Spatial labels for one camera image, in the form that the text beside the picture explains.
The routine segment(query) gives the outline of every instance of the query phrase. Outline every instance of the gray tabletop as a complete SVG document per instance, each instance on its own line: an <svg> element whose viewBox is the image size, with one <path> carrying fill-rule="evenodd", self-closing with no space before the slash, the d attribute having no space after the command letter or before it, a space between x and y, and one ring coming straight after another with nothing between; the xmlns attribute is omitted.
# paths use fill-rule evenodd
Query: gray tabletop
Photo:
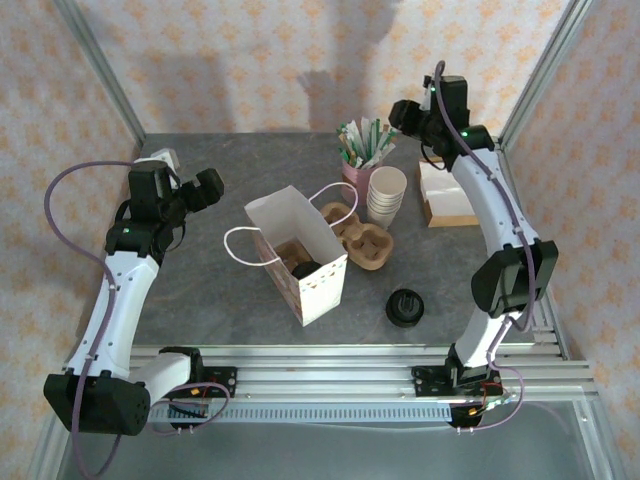
<svg viewBox="0 0 640 480"><path fill-rule="evenodd" d="M395 246L375 272L348 263L342 303L302 327L263 268L247 267L226 253L222 237L246 225L244 205L293 185L311 196L340 181L334 134L260 133L149 135L141 156L161 148L178 154L183 180L208 167L225 182L221 201L191 215L182 245L166 255L140 317L135 343L200 345L449 344L464 332L471 312L471 276L486 259L479 227L426 227L415 170L419 145L400 138L386 164L407 175L402 208L389 233ZM315 204L341 201L339 188ZM359 208L366 219L366 208ZM258 261L248 232L231 240L238 256ZM384 306L398 288L418 292L425 314L411 329L389 322ZM507 341L530 341L512 331Z"/></svg>

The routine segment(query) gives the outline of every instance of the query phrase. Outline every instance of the pink cup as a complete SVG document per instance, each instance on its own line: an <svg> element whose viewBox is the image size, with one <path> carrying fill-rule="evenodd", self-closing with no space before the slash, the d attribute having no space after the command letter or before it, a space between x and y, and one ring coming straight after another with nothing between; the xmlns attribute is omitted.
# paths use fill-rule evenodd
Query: pink cup
<svg viewBox="0 0 640 480"><path fill-rule="evenodd" d="M342 181L350 183L356 187L356 190L358 191L358 205L366 205L367 193L369 192L369 179L373 172L380 167L381 163L382 162L374 168L361 170L359 168L353 168L347 162L342 160ZM344 198L349 204L353 204L353 197L353 190L348 187L342 187L342 198Z"/></svg>

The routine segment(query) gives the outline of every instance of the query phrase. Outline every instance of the brown pulp tray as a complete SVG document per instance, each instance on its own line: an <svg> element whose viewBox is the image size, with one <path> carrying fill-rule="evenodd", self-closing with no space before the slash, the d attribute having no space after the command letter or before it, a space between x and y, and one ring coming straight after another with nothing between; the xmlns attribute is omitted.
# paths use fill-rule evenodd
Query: brown pulp tray
<svg viewBox="0 0 640 480"><path fill-rule="evenodd" d="M320 213L331 224L344 218L351 208L333 202L325 205ZM389 233L372 223L362 223L357 213L353 213L332 227L333 233L342 242L353 263L365 270L378 270L391 255L393 238Z"/></svg>

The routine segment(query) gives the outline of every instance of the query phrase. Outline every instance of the orange floral wallpaper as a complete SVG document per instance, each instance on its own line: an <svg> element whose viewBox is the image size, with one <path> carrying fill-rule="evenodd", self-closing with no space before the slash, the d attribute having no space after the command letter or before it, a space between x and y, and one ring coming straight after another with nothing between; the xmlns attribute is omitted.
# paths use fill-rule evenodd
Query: orange floral wallpaper
<svg viewBox="0 0 640 480"><path fill-rule="evenodd" d="M561 256L553 293L640 478L640 8L597 0L513 150L523 204Z"/></svg>
<svg viewBox="0 0 640 480"><path fill-rule="evenodd" d="M100 273L51 233L44 191L64 168L130 160L134 141L52 1L0 2L0 478L23 479L44 420L49 372L88 320ZM99 252L126 170L78 172L54 193L54 215Z"/></svg>
<svg viewBox="0 0 640 480"><path fill-rule="evenodd" d="M568 0L79 0L149 133L333 131L441 58L498 135Z"/></svg>

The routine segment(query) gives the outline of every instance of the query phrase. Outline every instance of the white paper bag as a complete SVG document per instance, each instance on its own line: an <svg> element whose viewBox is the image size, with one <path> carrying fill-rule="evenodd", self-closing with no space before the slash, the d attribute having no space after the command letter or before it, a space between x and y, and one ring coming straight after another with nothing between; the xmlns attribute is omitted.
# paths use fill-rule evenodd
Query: white paper bag
<svg viewBox="0 0 640 480"><path fill-rule="evenodd" d="M357 197L351 212L331 225L327 224L322 214L311 204L311 200L335 185L351 187L343 182L333 183L307 199L294 187L288 186L254 200L244 207L253 227L232 228L224 236L225 248L235 260L244 265L267 268L278 290L302 326L308 325L337 307L342 296L347 252L331 227L353 213L357 205ZM230 233L238 230L253 230L258 255L262 262L246 262L231 252L227 238ZM277 247L292 240L298 240L311 258L322 265L302 280L291 275L275 252Z"/></svg>

